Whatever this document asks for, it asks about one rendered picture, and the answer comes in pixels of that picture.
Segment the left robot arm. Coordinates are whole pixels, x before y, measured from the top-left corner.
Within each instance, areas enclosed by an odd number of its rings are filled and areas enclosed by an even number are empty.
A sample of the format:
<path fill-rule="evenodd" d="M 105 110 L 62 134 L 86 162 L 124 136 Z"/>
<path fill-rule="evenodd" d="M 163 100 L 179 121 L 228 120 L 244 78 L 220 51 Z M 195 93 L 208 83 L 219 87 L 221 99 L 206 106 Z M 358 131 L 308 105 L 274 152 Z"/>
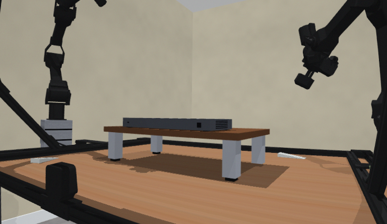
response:
<path fill-rule="evenodd" d="M 64 62 L 65 52 L 62 48 L 62 39 L 65 30 L 76 18 L 77 0 L 55 0 L 54 13 L 55 27 L 50 37 L 50 44 L 44 52 L 45 65 L 50 68 L 50 83 L 46 90 L 45 104 L 49 103 L 49 118 L 47 120 L 66 120 L 65 105 L 70 105 L 71 93 L 67 81 L 62 80 L 61 67 Z M 57 6 L 59 4 L 59 6 Z M 70 7 L 73 9 L 70 9 Z M 69 10 L 69 11 L 68 11 Z M 51 45 L 60 46 L 62 54 L 47 52 Z M 61 81 L 59 81 L 61 80 Z M 53 101 L 53 102 L 48 102 Z M 64 102 L 64 103 L 56 103 Z"/>

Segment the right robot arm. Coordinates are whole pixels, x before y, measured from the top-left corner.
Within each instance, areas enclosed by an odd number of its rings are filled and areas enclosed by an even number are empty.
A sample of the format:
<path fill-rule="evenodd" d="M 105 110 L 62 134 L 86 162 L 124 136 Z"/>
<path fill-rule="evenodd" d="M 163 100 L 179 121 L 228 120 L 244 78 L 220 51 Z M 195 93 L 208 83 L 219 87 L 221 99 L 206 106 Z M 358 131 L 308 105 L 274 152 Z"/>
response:
<path fill-rule="evenodd" d="M 299 28 L 299 36 L 303 49 L 304 60 L 310 64 L 319 62 L 320 52 L 331 52 L 339 43 L 340 35 L 365 10 L 368 20 L 376 29 L 381 93 L 377 100 L 372 100 L 372 116 L 376 129 L 381 112 L 384 84 L 387 71 L 387 0 L 347 0 L 327 26 L 316 31 L 315 24 L 309 23 Z M 306 36 L 305 36 L 306 35 Z M 307 61 L 308 60 L 308 61 Z M 338 67 L 338 57 L 323 56 L 314 70 L 327 77 L 334 74 Z"/>

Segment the dark grey network switch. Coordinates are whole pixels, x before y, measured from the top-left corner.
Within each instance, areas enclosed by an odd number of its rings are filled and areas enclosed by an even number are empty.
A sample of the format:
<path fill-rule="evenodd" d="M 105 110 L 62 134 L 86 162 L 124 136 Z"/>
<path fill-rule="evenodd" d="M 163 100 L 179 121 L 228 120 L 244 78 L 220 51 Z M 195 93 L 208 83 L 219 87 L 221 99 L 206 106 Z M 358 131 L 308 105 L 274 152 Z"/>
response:
<path fill-rule="evenodd" d="M 123 127 L 209 132 L 232 129 L 232 119 L 123 118 Z"/>

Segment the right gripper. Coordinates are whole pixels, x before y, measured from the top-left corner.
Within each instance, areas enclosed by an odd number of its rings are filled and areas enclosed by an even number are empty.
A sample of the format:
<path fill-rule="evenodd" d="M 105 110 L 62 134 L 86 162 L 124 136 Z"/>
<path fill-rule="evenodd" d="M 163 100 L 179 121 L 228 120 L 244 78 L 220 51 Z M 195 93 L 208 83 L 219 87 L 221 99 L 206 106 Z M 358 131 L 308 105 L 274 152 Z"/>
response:
<path fill-rule="evenodd" d="M 313 84 L 314 80 L 312 79 L 312 76 L 314 74 L 314 70 L 315 68 L 318 67 L 318 65 L 320 64 L 323 56 L 325 56 L 325 58 L 329 57 L 331 54 L 331 52 L 320 52 L 320 55 L 321 55 L 321 58 L 319 60 L 319 62 L 317 62 L 316 64 L 308 64 L 304 59 L 302 60 L 302 62 L 304 63 L 303 66 L 306 67 L 308 69 L 307 73 L 304 75 L 304 74 L 301 74 L 301 73 L 298 73 L 297 77 L 295 78 L 294 82 L 296 85 L 299 85 L 305 89 L 309 89 L 311 87 L 311 85 Z M 311 74 L 310 74 L 311 73 Z"/>

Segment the brown wooden stand with grey legs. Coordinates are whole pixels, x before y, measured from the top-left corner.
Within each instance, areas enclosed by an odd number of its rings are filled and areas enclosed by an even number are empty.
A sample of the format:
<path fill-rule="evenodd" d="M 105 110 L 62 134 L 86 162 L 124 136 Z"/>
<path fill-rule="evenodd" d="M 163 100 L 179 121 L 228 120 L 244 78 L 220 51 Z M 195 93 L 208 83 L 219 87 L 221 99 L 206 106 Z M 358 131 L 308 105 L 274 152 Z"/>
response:
<path fill-rule="evenodd" d="M 241 141 L 251 138 L 251 163 L 265 163 L 265 135 L 269 129 L 251 131 L 250 128 L 230 130 L 198 131 L 155 128 L 104 127 L 108 132 L 108 158 L 120 161 L 122 158 L 123 133 L 151 135 L 151 152 L 162 152 L 163 136 L 222 140 L 222 177 L 235 182 L 241 176 Z M 155 135 L 155 136 L 153 136 Z M 232 140 L 232 141 L 230 141 Z"/>

